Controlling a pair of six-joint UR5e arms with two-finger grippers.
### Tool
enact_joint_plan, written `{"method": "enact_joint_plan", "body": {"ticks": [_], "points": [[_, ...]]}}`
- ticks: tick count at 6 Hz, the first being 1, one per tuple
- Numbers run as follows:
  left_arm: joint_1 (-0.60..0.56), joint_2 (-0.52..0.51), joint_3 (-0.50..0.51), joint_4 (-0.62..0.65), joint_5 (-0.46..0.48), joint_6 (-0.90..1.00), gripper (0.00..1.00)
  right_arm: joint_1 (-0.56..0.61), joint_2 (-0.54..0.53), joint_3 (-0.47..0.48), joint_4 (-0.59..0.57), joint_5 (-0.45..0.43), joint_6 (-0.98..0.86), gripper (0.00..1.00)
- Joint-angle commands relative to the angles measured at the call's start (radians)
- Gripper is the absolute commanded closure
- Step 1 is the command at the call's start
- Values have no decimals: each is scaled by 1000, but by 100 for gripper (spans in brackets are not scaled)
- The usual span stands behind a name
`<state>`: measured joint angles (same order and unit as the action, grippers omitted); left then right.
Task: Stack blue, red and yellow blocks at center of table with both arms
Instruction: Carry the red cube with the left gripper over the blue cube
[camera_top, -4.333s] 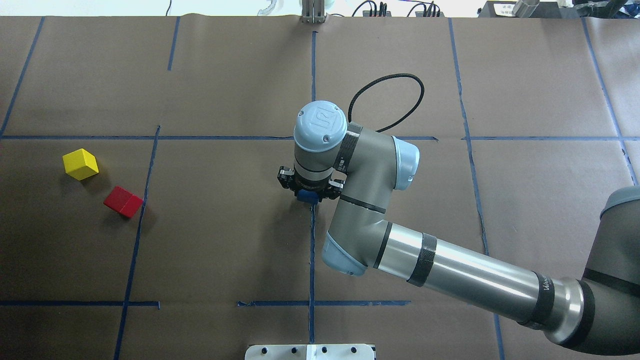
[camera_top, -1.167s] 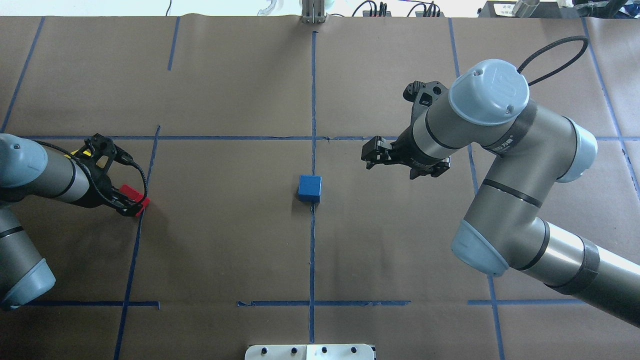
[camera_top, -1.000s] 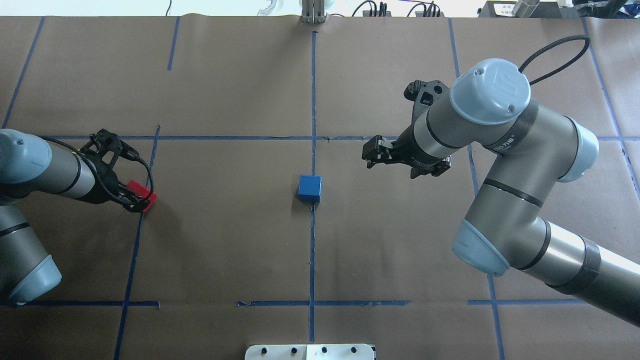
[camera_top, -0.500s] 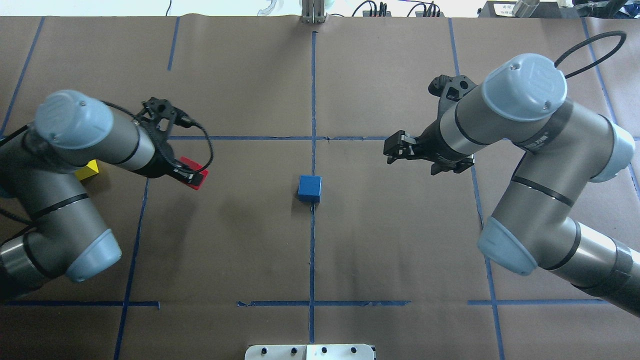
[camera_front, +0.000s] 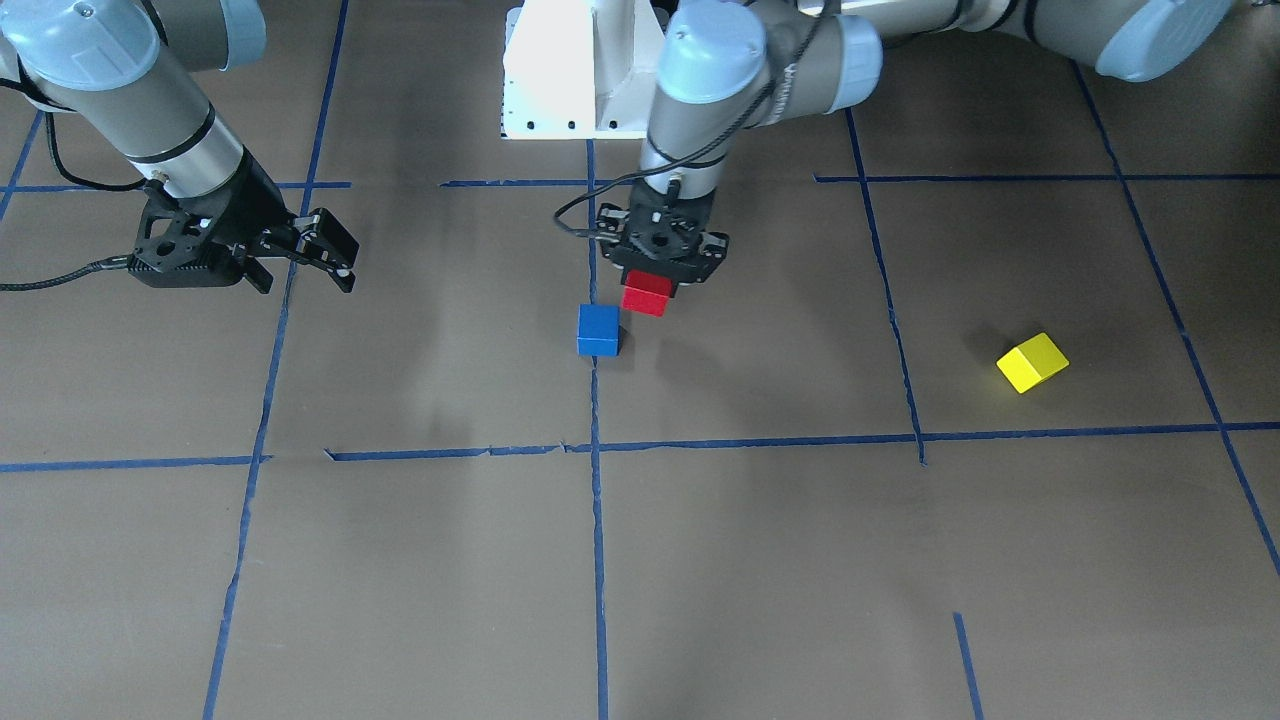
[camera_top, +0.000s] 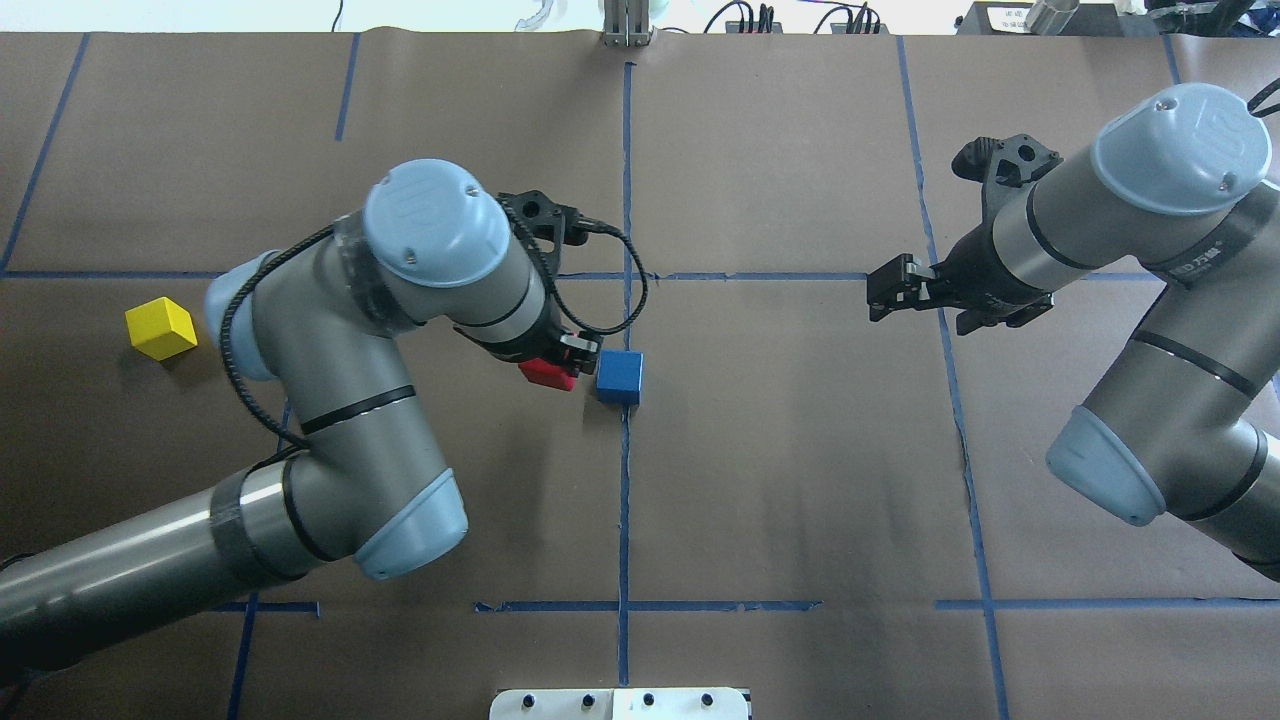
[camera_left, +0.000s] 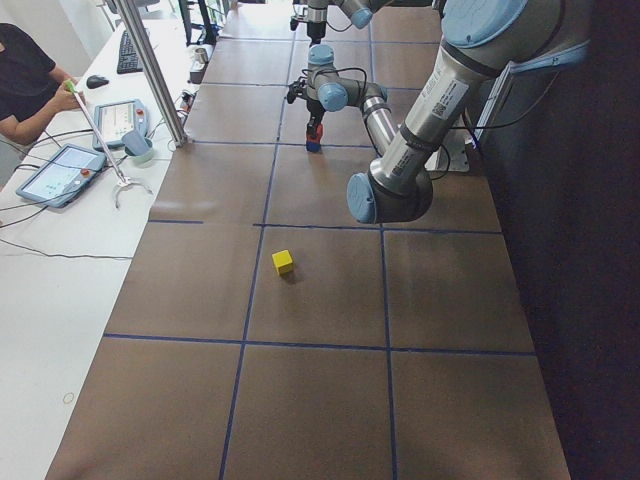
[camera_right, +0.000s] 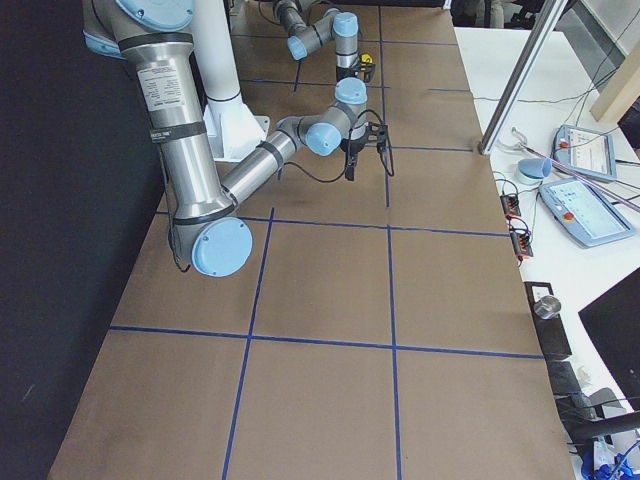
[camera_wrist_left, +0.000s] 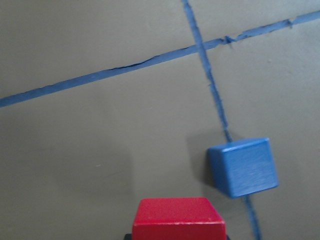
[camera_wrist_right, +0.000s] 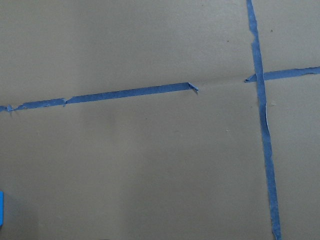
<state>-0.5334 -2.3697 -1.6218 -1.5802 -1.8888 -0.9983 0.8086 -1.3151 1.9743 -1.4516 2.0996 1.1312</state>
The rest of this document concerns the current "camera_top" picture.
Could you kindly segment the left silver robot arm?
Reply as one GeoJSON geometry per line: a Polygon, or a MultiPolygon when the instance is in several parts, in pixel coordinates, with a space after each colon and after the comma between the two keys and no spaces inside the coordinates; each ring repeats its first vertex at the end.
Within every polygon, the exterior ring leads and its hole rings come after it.
{"type": "Polygon", "coordinates": [[[403,163],[360,210],[216,278],[224,373],[287,448],[212,488],[3,566],[3,684],[351,557],[376,580],[468,524],[397,347],[434,318],[503,363],[593,372],[604,331],[567,331],[561,249],[623,232],[538,191],[489,193],[403,163]]]}

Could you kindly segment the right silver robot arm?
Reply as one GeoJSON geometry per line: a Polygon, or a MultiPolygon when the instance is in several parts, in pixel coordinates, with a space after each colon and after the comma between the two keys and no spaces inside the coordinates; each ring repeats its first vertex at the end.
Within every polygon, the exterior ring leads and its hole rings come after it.
{"type": "Polygon", "coordinates": [[[1277,182],[1263,108],[1228,88],[1161,90],[1071,156],[1029,135],[978,137],[954,174],[980,223],[937,263],[868,275],[869,318],[957,310],[956,332],[1018,328],[1123,258],[1164,290],[1073,409],[1046,462],[1133,525],[1171,514],[1270,580],[1279,565],[1277,438],[1244,411],[1277,374],[1277,182]]]}

